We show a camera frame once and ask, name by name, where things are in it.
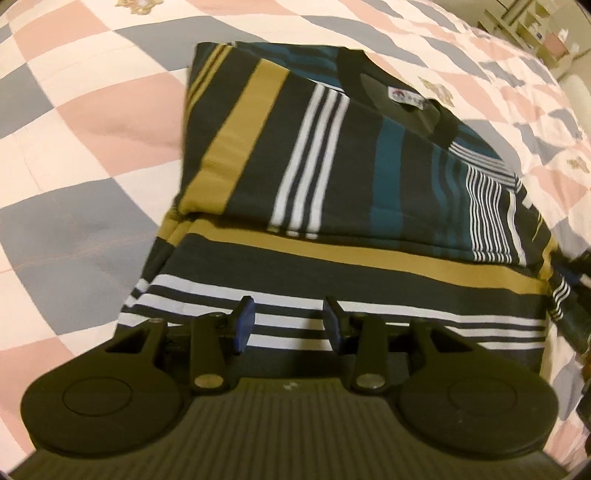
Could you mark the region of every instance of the shirt label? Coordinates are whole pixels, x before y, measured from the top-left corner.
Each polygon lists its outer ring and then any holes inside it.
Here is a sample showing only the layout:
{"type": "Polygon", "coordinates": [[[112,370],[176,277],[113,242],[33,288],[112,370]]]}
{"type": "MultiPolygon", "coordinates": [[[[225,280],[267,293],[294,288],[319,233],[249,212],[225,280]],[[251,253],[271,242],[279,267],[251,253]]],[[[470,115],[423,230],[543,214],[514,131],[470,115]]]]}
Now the shirt label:
{"type": "Polygon", "coordinates": [[[394,87],[388,87],[388,98],[396,103],[404,103],[406,105],[415,106],[419,110],[423,110],[425,108],[425,102],[427,101],[425,97],[419,95],[418,93],[394,87]]]}

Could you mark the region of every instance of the floral embroidery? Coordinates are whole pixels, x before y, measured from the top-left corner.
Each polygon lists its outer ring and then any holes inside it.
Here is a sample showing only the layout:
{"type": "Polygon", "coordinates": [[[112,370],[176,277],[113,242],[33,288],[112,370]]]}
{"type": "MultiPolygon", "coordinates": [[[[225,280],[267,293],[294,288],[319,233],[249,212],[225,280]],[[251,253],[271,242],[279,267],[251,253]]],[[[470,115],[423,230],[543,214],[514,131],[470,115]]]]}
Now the floral embroidery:
{"type": "Polygon", "coordinates": [[[439,101],[442,104],[444,104],[445,106],[453,107],[453,102],[452,102],[453,96],[452,96],[452,93],[449,90],[447,90],[447,88],[445,88],[440,83],[434,84],[434,83],[431,83],[428,80],[425,80],[421,77],[419,77],[419,79],[421,80],[421,82],[423,83],[423,85],[425,87],[427,87],[435,95],[437,95],[437,98],[439,98],[439,101]]]}
{"type": "Polygon", "coordinates": [[[148,15],[164,0],[118,0],[116,7],[128,7],[133,15],[148,15]]]}

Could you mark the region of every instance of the screw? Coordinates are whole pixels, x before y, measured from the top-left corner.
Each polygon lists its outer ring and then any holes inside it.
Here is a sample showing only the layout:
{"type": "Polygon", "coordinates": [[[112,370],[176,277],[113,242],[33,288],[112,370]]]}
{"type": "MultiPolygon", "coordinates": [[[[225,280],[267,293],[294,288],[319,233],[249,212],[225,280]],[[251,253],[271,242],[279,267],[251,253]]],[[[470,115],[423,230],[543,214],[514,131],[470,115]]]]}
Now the screw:
{"type": "Polygon", "coordinates": [[[203,374],[195,379],[195,385],[199,388],[219,388],[223,385],[223,378],[216,374],[203,374]]]}
{"type": "Polygon", "coordinates": [[[386,384],[386,379],[379,374],[361,374],[355,380],[357,385],[368,390],[381,388],[386,384]]]}

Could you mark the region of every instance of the checkered quilt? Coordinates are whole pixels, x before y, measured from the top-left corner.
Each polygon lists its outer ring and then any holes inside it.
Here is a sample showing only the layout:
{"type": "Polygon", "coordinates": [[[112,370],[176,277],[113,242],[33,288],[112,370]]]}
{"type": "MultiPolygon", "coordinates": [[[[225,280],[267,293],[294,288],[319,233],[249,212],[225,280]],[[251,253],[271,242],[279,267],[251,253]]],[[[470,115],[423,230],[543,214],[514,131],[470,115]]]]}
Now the checkered quilt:
{"type": "MultiPolygon", "coordinates": [[[[538,60],[427,0],[17,0],[0,17],[0,469],[33,451],[19,404],[107,340],[178,189],[199,41],[363,49],[438,99],[522,178],[562,249],[591,244],[591,143],[538,60]]],[[[582,378],[549,328],[546,451],[584,457],[582,378]]]]}

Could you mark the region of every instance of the folded shirt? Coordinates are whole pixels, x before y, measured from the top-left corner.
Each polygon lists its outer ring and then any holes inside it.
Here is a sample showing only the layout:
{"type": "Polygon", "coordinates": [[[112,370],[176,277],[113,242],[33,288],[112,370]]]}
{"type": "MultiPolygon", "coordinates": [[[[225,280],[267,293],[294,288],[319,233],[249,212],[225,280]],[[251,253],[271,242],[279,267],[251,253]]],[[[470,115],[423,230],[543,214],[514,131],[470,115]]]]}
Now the folded shirt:
{"type": "Polygon", "coordinates": [[[250,294],[251,364],[288,376],[337,368],[328,294],[394,325],[439,319],[534,370],[549,316],[587,349],[591,320],[515,174],[364,52],[200,43],[183,138],[179,193],[121,323],[183,323],[250,294]]]}

